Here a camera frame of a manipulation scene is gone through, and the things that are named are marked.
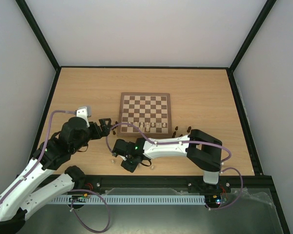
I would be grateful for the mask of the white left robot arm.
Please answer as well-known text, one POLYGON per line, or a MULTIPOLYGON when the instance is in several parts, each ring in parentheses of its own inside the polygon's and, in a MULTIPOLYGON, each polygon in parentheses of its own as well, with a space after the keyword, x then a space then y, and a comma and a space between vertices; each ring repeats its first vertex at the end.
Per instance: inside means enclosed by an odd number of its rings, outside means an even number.
POLYGON ((86 176, 77 166, 68 167, 47 185, 39 185, 82 147, 88 147, 89 141, 109 135, 111 120, 99 122, 72 117, 37 149, 23 172, 0 195, 0 234, 17 233, 37 210, 61 194, 78 192, 75 199, 80 199, 93 192, 84 189, 86 176))

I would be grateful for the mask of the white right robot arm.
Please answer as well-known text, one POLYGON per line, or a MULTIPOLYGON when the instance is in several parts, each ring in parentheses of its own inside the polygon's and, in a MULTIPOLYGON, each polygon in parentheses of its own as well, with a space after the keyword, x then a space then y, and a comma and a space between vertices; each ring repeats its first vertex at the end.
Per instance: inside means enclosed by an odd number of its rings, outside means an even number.
POLYGON ((220 186, 221 152, 223 143, 200 130, 178 138, 146 140, 141 137, 135 142, 116 140, 112 153, 122 156, 121 166, 134 172, 139 163, 160 157, 186 157, 203 170, 203 185, 209 191, 220 186))

